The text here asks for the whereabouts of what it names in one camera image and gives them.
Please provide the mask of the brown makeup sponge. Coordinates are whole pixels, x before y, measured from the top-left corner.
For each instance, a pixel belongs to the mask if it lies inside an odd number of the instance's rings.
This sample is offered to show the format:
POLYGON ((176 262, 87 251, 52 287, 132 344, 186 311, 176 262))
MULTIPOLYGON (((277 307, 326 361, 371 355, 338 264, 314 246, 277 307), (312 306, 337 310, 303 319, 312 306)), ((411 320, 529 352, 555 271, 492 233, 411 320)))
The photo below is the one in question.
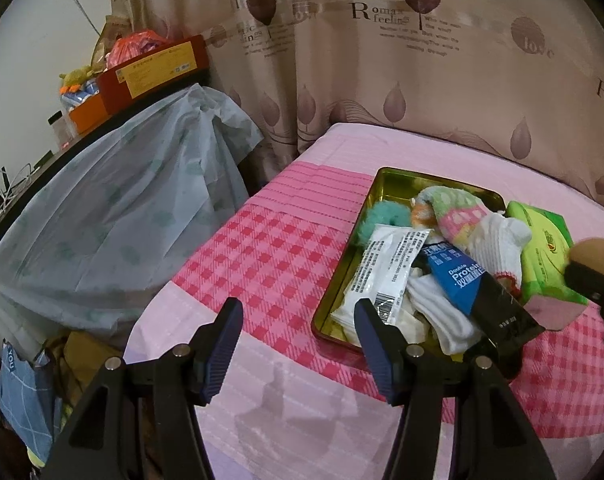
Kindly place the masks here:
POLYGON ((576 243, 568 253, 571 262, 577 262, 604 274, 604 238, 586 238, 576 243))

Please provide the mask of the white knit glove red trim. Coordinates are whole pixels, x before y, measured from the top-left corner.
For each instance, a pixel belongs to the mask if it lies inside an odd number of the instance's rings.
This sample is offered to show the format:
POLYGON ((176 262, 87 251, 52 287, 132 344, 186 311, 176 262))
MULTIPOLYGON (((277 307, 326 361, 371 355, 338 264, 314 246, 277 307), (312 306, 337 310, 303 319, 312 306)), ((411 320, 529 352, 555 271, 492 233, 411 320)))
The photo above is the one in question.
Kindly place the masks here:
POLYGON ((466 252, 513 297, 521 295, 524 247, 530 243, 530 228, 517 218, 490 212, 469 236, 466 252))

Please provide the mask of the colourful patterned sock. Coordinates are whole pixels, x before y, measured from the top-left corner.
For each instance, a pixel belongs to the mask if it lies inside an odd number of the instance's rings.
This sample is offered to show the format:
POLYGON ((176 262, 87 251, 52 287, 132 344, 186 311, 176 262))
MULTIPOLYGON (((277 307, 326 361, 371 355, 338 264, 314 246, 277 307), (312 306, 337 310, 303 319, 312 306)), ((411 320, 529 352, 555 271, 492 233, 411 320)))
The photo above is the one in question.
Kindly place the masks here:
POLYGON ((415 228, 431 229, 432 240, 447 240, 466 252, 469 236, 490 212, 468 191, 435 185, 424 188, 413 200, 410 219, 415 228))

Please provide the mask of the white sock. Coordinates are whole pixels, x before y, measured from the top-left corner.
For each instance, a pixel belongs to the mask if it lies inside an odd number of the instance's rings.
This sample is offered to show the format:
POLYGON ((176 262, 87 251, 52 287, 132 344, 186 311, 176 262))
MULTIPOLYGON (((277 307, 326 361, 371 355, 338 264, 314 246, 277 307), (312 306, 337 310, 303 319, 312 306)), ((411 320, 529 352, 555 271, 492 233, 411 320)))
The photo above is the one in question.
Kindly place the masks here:
POLYGON ((480 329, 453 306, 432 274, 411 270, 406 298, 411 315, 430 326, 445 356, 463 354, 482 338, 480 329))

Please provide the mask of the teal fluffy scrunchie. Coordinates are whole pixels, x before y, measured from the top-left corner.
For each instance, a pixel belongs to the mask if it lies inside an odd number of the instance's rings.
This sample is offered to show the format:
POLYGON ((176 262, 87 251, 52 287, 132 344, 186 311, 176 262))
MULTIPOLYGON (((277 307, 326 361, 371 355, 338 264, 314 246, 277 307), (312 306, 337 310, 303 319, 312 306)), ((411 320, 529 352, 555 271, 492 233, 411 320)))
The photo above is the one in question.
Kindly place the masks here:
POLYGON ((356 242, 365 247, 378 224, 382 226, 411 226, 411 210, 408 206, 381 200, 375 203, 364 215, 356 230, 356 242))

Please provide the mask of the green tissue pack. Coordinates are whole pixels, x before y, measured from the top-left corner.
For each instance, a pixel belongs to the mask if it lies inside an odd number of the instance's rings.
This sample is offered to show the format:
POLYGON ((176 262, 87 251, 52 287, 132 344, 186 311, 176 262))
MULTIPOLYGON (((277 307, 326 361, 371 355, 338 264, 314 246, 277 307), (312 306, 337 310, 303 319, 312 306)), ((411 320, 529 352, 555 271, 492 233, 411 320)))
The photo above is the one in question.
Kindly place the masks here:
POLYGON ((521 304, 550 332, 560 332, 587 307, 588 300, 565 285, 564 270, 573 239, 564 218, 555 212, 515 202, 507 216, 523 221, 532 238, 521 254, 521 304))

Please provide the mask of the blue checked cloth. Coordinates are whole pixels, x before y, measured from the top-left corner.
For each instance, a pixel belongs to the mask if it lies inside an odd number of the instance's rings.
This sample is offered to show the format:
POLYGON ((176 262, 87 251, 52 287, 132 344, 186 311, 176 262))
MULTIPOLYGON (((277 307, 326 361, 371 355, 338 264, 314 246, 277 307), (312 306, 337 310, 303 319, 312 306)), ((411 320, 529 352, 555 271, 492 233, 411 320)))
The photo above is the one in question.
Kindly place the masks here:
POLYGON ((54 387, 54 363, 45 350, 34 363, 3 342, 0 411, 25 446, 46 463, 60 432, 62 400, 54 387))

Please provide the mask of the pink checkered tablecloth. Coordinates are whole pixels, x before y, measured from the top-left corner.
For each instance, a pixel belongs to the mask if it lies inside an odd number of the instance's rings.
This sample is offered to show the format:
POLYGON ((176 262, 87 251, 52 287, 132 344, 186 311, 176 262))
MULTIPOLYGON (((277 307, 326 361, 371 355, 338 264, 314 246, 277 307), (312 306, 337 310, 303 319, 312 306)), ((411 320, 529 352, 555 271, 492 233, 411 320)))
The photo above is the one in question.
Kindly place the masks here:
POLYGON ((462 146, 331 127, 200 247, 124 352, 146 370, 166 477, 581 479, 604 449, 604 319, 556 328, 424 229, 377 226, 384 170, 470 183, 567 223, 604 262, 604 208, 462 146))

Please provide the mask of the grey-blue plastic cover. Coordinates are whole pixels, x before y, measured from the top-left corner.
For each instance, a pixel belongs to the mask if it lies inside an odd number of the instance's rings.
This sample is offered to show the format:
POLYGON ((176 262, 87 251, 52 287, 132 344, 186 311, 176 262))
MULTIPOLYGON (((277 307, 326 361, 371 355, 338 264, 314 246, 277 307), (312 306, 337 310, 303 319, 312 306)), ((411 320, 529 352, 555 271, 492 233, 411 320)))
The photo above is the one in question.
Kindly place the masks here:
POLYGON ((239 164, 261 140, 232 99, 196 84, 77 154, 0 241, 0 348, 33 359, 63 330, 123 348, 151 299, 247 200, 239 164))

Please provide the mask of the gold metal tray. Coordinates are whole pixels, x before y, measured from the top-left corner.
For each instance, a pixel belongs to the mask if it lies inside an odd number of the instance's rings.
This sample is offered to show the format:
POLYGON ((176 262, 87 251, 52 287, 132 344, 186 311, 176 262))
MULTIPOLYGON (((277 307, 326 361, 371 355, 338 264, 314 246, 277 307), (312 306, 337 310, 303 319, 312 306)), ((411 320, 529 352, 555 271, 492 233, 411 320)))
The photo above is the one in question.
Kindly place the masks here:
POLYGON ((331 313, 341 306, 344 290, 353 278, 364 248, 358 245, 357 230, 361 221, 366 219, 369 209, 376 203, 394 202, 404 206, 410 206, 410 202, 424 188, 431 185, 443 185, 448 188, 462 188, 476 197, 480 198, 484 205, 492 212, 506 210, 503 198, 488 188, 451 180, 431 174, 420 174, 420 172, 402 170, 391 167, 383 167, 378 170, 373 179, 369 191, 365 195, 363 206, 361 206, 356 217, 355 226, 349 234, 349 239, 343 249, 338 263, 334 266, 329 284, 323 293, 323 298, 311 318, 311 333, 315 337, 318 352, 326 358, 344 362, 352 365, 362 357, 361 349, 348 342, 341 331, 340 325, 334 325, 331 313))

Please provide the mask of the beige leaf-pattern curtain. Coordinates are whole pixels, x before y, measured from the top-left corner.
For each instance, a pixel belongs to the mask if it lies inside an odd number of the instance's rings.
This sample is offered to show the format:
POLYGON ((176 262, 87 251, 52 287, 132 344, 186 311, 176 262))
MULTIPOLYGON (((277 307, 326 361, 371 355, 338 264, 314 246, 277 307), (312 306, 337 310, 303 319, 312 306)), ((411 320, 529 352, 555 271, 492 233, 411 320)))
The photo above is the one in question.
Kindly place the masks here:
POLYGON ((336 122, 436 136, 604 206, 604 26, 586 0, 111 0, 201 36, 213 86, 261 128, 271 180, 336 122))

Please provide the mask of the orange box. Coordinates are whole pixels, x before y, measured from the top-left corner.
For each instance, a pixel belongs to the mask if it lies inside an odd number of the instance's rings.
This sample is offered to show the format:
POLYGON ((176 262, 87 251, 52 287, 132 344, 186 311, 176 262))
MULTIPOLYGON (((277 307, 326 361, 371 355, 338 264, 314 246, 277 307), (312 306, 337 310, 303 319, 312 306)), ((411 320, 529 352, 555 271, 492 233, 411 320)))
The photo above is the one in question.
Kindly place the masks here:
POLYGON ((82 104, 74 107, 69 112, 70 121, 73 122, 76 133, 85 136, 90 131, 104 124, 111 115, 104 106, 104 99, 100 93, 89 96, 82 104))

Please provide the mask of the red and yellow box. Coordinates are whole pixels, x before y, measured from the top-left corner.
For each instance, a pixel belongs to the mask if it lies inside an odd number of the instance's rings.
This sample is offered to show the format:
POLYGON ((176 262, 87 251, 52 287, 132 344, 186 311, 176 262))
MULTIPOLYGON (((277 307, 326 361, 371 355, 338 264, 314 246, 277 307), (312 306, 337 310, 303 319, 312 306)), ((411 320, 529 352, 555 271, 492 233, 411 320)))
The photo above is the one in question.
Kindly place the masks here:
POLYGON ((115 115, 143 96, 210 67, 202 35, 191 36, 110 68, 97 77, 99 96, 115 115))

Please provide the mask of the orange plastic bag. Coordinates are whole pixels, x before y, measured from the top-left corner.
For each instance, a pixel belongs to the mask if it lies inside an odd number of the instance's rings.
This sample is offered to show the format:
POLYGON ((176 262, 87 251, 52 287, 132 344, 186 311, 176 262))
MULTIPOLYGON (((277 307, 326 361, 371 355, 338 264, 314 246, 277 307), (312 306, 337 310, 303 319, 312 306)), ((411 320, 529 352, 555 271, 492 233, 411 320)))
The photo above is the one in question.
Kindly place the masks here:
POLYGON ((147 54, 157 48, 170 44, 167 38, 160 36, 151 29, 134 32, 130 36, 119 38, 107 55, 107 68, 112 70, 132 58, 147 54))

